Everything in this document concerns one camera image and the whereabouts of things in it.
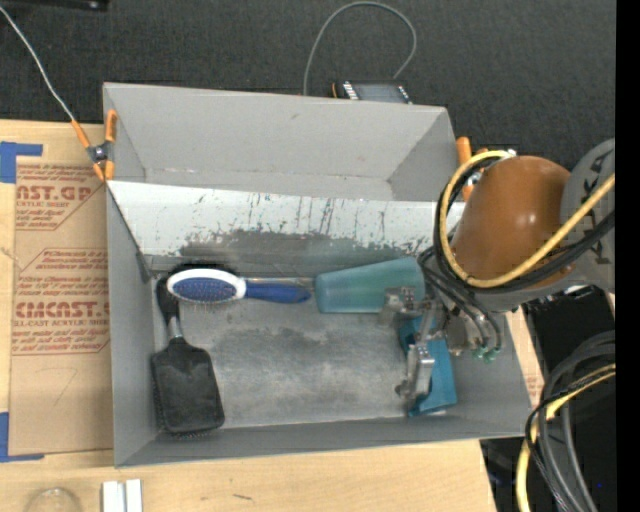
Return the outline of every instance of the hairbrush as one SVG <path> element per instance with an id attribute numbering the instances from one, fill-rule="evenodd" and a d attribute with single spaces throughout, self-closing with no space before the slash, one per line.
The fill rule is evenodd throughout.
<path id="1" fill-rule="evenodd" d="M 291 283 L 251 282 L 224 270 L 192 268 L 171 275 L 167 290 L 175 298 L 198 304 L 215 304 L 235 299 L 260 299 L 297 304 L 311 297 L 304 286 Z"/>

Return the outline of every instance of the black carpet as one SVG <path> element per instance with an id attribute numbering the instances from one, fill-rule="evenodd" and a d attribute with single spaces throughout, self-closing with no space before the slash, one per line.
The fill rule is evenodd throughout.
<path id="1" fill-rule="evenodd" d="M 342 0 L 112 0 L 104 13 L 0 0 L 81 121 L 101 120 L 105 81 L 299 94 L 318 30 Z M 474 147 L 513 147 L 572 168 L 615 136 L 615 0 L 390 0 L 418 32 L 400 78 L 415 103 L 449 109 Z M 411 37 L 358 7 L 327 30 L 313 95 L 336 78 L 387 79 Z M 0 117 L 64 113 L 0 20 Z"/>

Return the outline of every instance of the gray bin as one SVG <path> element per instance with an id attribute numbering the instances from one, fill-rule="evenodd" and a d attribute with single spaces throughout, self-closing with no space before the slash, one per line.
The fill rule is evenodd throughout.
<path id="1" fill-rule="evenodd" d="M 415 256 L 431 244 L 455 140 L 440 107 L 120 84 L 105 85 L 104 106 L 119 115 L 107 197 L 116 466 L 522 435 L 529 399 L 508 332 L 493 364 L 454 359 L 457 405 L 407 419 L 393 330 L 314 300 L 183 305 L 226 421 L 195 440 L 161 433 L 158 277 L 215 262 L 312 279 Z"/>

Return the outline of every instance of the cardboard sheet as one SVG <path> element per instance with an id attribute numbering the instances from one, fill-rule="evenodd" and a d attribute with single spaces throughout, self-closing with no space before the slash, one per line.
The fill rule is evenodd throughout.
<path id="1" fill-rule="evenodd" d="M 69 124 L 0 121 L 0 142 L 42 146 L 16 166 L 9 454 L 110 448 L 105 187 Z"/>

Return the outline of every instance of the black device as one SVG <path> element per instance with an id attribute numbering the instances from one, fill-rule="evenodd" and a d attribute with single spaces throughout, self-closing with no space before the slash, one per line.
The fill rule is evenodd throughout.
<path id="1" fill-rule="evenodd" d="M 522 306 L 545 373 L 562 364 L 586 339 L 615 330 L 607 294 L 595 286 L 558 293 Z M 613 512 L 618 509 L 615 380 L 595 387 L 573 401 L 571 415 L 574 445 L 591 496 L 598 510 Z M 561 437 L 551 435 L 554 441 L 563 443 Z M 481 446 L 498 510 L 515 512 L 518 509 L 514 478 L 522 439 L 483 440 Z M 535 464 L 531 464 L 528 488 L 532 510 L 560 510 Z"/>
<path id="2" fill-rule="evenodd" d="M 397 80 L 341 80 L 332 86 L 336 98 L 411 104 L 405 86 Z"/>

